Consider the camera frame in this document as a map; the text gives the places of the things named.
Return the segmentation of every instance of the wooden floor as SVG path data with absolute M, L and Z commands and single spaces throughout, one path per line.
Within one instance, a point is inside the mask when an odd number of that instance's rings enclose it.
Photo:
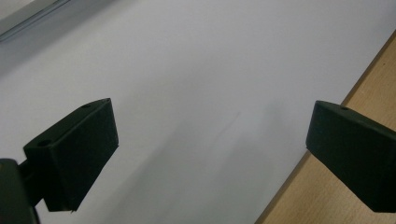
M 396 32 L 343 105 L 396 131 Z M 308 151 L 256 221 L 263 223 L 396 223 L 372 212 Z

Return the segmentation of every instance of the white board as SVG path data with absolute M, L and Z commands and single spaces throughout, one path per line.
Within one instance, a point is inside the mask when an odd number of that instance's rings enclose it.
M 113 101 L 120 147 L 42 223 L 253 223 L 396 28 L 396 2 L 71 1 L 0 44 L 0 155 Z

